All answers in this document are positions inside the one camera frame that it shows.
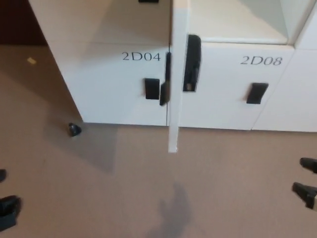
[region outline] beige carpet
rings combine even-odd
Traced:
[[[35,65],[27,62],[32,57]],[[66,125],[80,119],[47,48],[0,47],[0,196],[24,199],[1,238],[316,238],[291,192],[317,135]]]

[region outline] yellow paper scrap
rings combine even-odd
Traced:
[[[27,61],[28,61],[30,64],[36,64],[36,63],[37,63],[36,60],[33,59],[32,57],[29,57],[29,58],[27,59]]]

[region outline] locker number label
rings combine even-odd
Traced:
[[[140,52],[123,52],[122,53],[123,60],[133,60],[133,61],[160,61],[159,53],[151,54],[151,53],[140,53]]]
[[[274,66],[279,66],[283,62],[282,57],[278,58],[273,58],[273,57],[267,57],[263,58],[261,56],[244,56],[243,57],[243,62],[240,64],[250,64],[250,65],[274,65]]]

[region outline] open locker door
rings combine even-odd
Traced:
[[[170,102],[167,110],[168,151],[176,153],[189,31],[189,0],[173,0],[171,11],[171,81]]]

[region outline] locker compartment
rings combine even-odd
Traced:
[[[180,126],[251,130],[293,52],[291,46],[203,42],[197,88],[183,93]]]
[[[316,0],[191,0],[203,42],[293,45]]]
[[[317,132],[317,51],[296,50],[254,130]]]
[[[165,82],[168,47],[49,45],[84,122],[166,125],[157,87]]]
[[[168,46],[170,0],[30,0],[48,41]]]

